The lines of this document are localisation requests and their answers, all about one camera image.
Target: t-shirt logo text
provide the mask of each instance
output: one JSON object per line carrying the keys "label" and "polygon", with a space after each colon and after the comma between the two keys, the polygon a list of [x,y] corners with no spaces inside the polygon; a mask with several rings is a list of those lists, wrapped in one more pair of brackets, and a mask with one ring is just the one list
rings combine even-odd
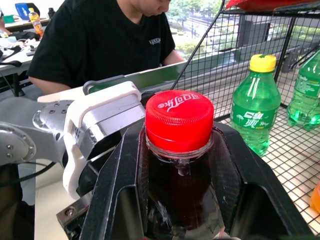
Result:
{"label": "t-shirt logo text", "polygon": [[161,38],[160,38],[160,37],[157,37],[157,38],[155,38],[155,39],[151,39],[151,40],[149,40],[149,43],[150,43],[151,45],[159,44],[159,43],[161,43]]}

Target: cola bottle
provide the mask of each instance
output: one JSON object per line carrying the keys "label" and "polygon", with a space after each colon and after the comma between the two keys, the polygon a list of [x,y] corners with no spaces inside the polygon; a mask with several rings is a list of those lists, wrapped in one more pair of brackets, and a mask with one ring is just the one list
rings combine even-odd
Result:
{"label": "cola bottle", "polygon": [[214,106],[205,96],[164,91],[146,104],[146,239],[212,240],[224,229],[210,174]]}

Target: bottle neck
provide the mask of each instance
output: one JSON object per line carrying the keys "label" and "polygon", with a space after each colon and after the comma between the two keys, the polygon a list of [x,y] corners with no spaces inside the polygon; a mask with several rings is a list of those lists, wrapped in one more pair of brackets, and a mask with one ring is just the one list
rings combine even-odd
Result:
{"label": "bottle neck", "polygon": [[272,77],[273,78],[273,73],[274,71],[269,71],[269,72],[257,72],[257,71],[252,71],[250,70],[250,75],[251,76],[254,76],[256,78],[263,78],[263,77],[266,77],[266,78],[269,78],[269,77]]}
{"label": "bottle neck", "polygon": [[200,149],[187,152],[170,152],[154,145],[145,135],[147,147],[164,162],[190,163],[210,150],[213,146],[213,136],[211,134],[209,141]]}

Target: red object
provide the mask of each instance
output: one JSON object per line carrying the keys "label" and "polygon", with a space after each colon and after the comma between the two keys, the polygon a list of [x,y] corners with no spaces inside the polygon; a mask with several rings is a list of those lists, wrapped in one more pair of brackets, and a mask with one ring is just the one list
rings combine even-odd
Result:
{"label": "red object", "polygon": [[230,0],[226,8],[237,6],[247,12],[270,12],[280,7],[317,1],[318,0]]}
{"label": "red object", "polygon": [[196,92],[164,91],[146,104],[147,137],[165,151],[185,153],[202,148],[210,139],[213,123],[213,104]]}

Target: green bottle label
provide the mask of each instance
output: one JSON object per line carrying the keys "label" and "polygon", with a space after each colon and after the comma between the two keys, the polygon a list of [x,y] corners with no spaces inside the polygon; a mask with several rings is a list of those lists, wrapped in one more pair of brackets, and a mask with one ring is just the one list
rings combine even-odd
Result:
{"label": "green bottle label", "polygon": [[309,97],[320,98],[320,82],[310,81],[307,77],[299,74],[294,85],[294,89]]}
{"label": "green bottle label", "polygon": [[232,103],[231,120],[247,129],[271,129],[275,123],[278,107],[267,111],[257,111]]}

